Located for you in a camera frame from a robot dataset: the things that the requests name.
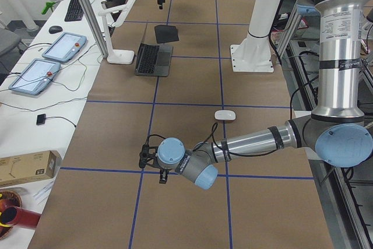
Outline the aluminium frame post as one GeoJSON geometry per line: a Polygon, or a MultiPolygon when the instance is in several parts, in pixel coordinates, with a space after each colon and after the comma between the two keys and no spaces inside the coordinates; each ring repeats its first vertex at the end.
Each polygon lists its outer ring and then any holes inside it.
{"type": "Polygon", "coordinates": [[[93,37],[95,39],[95,42],[101,52],[101,55],[103,58],[108,57],[108,50],[105,44],[104,37],[101,33],[100,26],[98,25],[98,21],[96,19],[96,16],[94,14],[92,5],[89,0],[79,0],[79,3],[83,9],[83,12],[85,14],[85,17],[87,19],[88,25],[90,27],[90,30],[93,34],[93,37]]]}

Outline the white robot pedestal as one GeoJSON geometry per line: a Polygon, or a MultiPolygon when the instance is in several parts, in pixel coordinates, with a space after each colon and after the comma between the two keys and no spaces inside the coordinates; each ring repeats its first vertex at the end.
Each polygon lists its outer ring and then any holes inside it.
{"type": "Polygon", "coordinates": [[[274,71],[269,39],[279,4],[280,0],[255,0],[246,38],[230,46],[234,72],[274,71]]]}

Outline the upper blue teach pendant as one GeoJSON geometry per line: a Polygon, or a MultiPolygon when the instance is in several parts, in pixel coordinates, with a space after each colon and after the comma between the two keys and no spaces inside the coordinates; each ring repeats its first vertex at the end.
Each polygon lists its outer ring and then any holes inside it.
{"type": "Polygon", "coordinates": [[[43,58],[66,63],[86,44],[87,37],[80,34],[63,32],[42,54],[43,58]]]}

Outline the black keyboard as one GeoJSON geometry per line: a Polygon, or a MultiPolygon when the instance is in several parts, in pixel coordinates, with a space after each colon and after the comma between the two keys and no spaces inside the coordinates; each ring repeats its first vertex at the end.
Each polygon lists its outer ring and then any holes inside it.
{"type": "Polygon", "coordinates": [[[84,15],[79,0],[70,0],[68,9],[64,18],[65,22],[75,22],[82,20],[84,15]]]}

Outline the blue teach pendant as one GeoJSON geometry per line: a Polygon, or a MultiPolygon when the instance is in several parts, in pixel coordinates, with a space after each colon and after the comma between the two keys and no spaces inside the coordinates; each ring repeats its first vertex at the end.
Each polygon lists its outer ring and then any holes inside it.
{"type": "Polygon", "coordinates": [[[48,87],[60,69],[59,62],[34,59],[9,85],[8,89],[31,96],[39,95],[48,87]]]}
{"type": "Polygon", "coordinates": [[[86,44],[87,37],[80,34],[63,32],[42,54],[43,58],[66,63],[86,44]]]}

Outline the grey laptop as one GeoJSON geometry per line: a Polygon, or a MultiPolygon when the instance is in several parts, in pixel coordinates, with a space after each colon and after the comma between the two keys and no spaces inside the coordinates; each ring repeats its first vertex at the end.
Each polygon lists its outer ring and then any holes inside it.
{"type": "Polygon", "coordinates": [[[173,47],[169,44],[145,44],[146,32],[147,24],[137,53],[135,75],[167,77],[170,71],[173,47]]]}

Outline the black mouse pad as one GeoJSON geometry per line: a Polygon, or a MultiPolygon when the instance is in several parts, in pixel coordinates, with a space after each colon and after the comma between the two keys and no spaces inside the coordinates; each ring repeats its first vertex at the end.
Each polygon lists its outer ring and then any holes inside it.
{"type": "Polygon", "coordinates": [[[156,41],[158,44],[179,41],[178,29],[172,25],[157,25],[154,27],[156,41]]]}

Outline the red bottle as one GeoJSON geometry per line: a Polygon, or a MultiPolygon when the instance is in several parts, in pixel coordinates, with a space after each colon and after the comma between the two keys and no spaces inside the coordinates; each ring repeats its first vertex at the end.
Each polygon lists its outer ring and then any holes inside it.
{"type": "Polygon", "coordinates": [[[1,224],[10,227],[35,229],[41,214],[18,206],[10,206],[1,213],[1,224]]]}

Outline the cardboard box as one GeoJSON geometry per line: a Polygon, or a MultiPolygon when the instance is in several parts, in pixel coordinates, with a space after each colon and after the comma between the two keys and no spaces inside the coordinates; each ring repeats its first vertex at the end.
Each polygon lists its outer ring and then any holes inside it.
{"type": "Polygon", "coordinates": [[[1,187],[51,179],[60,161],[54,150],[1,158],[1,187]]]}

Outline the lower blue teach pendant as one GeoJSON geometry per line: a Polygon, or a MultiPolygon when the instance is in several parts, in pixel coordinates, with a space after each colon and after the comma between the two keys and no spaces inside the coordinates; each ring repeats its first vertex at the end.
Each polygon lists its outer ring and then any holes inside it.
{"type": "Polygon", "coordinates": [[[59,62],[34,59],[9,85],[8,89],[31,96],[39,95],[48,87],[60,69],[59,62]]]}

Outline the black computer mouse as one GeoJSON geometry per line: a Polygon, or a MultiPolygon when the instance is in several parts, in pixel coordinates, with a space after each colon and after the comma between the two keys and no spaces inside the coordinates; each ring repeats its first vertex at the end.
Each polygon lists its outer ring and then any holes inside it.
{"type": "Polygon", "coordinates": [[[56,34],[56,33],[59,33],[59,32],[62,32],[63,31],[63,28],[61,26],[51,26],[49,29],[48,29],[48,32],[49,34],[56,34]]]}

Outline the small black square device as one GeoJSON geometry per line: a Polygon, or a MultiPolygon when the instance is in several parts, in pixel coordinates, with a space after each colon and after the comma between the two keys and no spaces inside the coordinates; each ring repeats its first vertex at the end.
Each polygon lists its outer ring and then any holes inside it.
{"type": "Polygon", "coordinates": [[[43,125],[47,119],[46,114],[39,114],[36,119],[36,125],[43,125]]]}

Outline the white computer mouse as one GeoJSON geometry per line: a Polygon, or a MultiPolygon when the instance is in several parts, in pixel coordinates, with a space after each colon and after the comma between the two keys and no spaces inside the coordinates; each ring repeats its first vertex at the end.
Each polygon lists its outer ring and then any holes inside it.
{"type": "Polygon", "coordinates": [[[219,121],[233,121],[236,119],[236,114],[232,110],[217,110],[214,117],[219,121]]]}

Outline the woven basket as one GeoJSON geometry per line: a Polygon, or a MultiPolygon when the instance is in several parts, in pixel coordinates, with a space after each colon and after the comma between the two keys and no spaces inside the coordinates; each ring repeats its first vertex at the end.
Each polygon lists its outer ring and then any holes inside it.
{"type": "MultiPolygon", "coordinates": [[[[20,195],[13,191],[1,190],[1,212],[9,206],[22,206],[22,199],[20,195]]],[[[11,226],[1,225],[1,239],[4,239],[13,229],[11,226]]]]}

